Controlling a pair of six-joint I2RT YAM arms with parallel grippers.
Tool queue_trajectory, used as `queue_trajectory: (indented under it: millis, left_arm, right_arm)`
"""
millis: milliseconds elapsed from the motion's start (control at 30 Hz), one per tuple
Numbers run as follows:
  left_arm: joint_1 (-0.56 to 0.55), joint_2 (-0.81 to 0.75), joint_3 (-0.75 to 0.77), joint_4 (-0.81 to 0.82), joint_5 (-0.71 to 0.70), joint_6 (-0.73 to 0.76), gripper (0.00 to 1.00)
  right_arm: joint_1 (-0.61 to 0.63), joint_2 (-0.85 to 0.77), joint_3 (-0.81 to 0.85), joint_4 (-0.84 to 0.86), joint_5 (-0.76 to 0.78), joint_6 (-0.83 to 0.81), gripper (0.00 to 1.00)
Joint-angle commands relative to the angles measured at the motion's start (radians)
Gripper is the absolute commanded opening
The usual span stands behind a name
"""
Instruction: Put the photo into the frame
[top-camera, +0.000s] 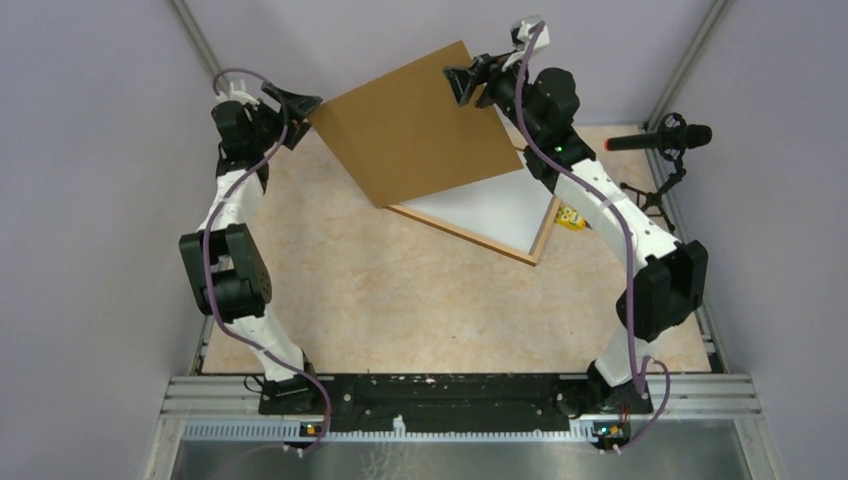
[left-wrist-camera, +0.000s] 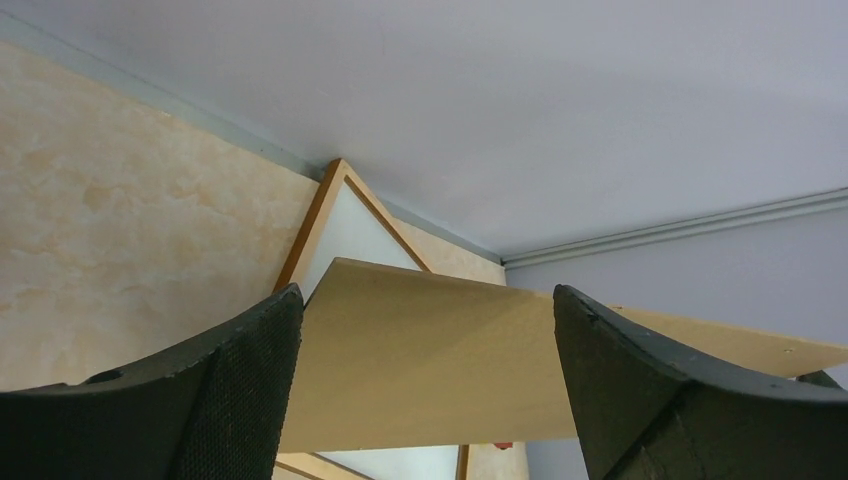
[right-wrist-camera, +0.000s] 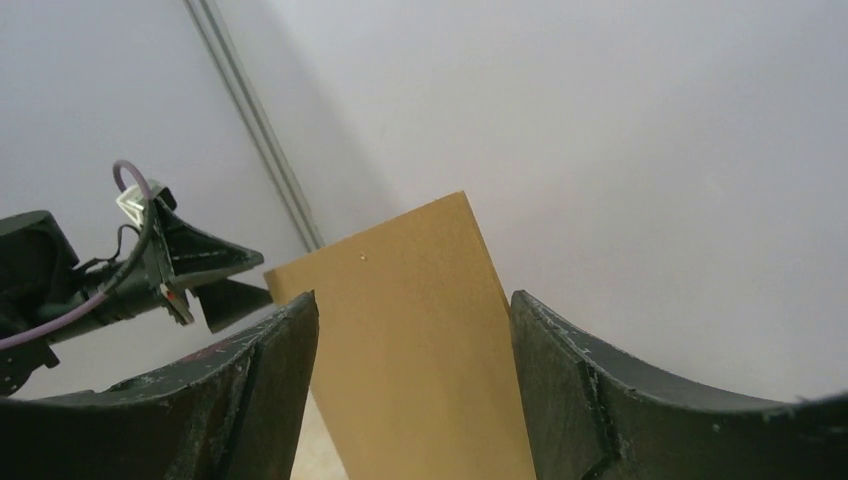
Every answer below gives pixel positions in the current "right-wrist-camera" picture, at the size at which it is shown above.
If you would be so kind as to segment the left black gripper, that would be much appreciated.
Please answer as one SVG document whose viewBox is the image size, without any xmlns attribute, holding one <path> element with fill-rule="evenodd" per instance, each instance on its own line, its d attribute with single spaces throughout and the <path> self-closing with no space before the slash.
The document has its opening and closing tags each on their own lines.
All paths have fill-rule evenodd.
<svg viewBox="0 0 848 480">
<path fill-rule="evenodd" d="M 152 203 L 153 253 L 146 253 L 106 299 L 81 318 L 46 335 L 57 344 L 117 322 L 162 309 L 182 326 L 195 322 L 183 290 L 195 288 L 206 325 L 218 333 L 273 303 L 267 289 L 228 279 L 264 262 L 253 249 L 225 241 L 182 220 L 165 203 Z M 122 262 L 84 273 L 68 300 L 39 308 L 41 320 L 54 320 L 101 292 Z"/>
</svg>

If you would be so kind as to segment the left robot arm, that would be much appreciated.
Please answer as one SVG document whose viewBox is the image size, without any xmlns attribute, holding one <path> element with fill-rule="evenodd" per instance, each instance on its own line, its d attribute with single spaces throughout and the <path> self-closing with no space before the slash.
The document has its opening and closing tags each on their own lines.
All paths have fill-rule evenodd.
<svg viewBox="0 0 848 480">
<path fill-rule="evenodd" d="M 80 318 L 44 336 L 1 351 L 1 394 L 16 393 L 41 368 L 59 359 L 53 345 L 117 322 L 163 309 L 181 325 L 200 303 L 217 333 L 271 304 L 261 287 L 234 280 L 264 261 L 261 253 L 205 233 L 174 212 L 170 200 L 146 202 L 139 238 L 124 260 L 81 263 L 53 215 L 26 212 L 1 221 L 1 337 L 30 332 L 71 313 L 97 294 L 105 299 Z"/>
</svg>

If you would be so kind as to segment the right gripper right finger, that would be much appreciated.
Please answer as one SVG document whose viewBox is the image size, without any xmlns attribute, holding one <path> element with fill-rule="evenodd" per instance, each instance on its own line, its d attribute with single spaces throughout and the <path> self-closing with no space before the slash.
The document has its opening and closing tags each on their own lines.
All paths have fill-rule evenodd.
<svg viewBox="0 0 848 480">
<path fill-rule="evenodd" d="M 672 374 L 526 291 L 510 329 L 540 479 L 843 479 L 847 397 L 778 402 Z"/>
</svg>

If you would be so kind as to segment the brown backing board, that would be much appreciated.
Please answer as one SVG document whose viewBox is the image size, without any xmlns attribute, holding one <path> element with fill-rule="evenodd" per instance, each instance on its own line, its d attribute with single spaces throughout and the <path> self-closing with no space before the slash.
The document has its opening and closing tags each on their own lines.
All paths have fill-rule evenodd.
<svg viewBox="0 0 848 480">
<path fill-rule="evenodd" d="M 269 270 L 319 309 L 311 391 L 352 479 L 531 479 L 509 305 L 458 191 Z"/>
</svg>

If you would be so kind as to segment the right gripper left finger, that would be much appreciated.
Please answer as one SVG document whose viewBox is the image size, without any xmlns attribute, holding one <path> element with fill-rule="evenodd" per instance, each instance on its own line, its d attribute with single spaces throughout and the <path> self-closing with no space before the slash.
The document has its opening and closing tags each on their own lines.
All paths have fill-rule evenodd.
<svg viewBox="0 0 848 480">
<path fill-rule="evenodd" d="M 319 339 L 311 292 L 102 392 L 1 403 L 5 479 L 287 479 Z"/>
</svg>

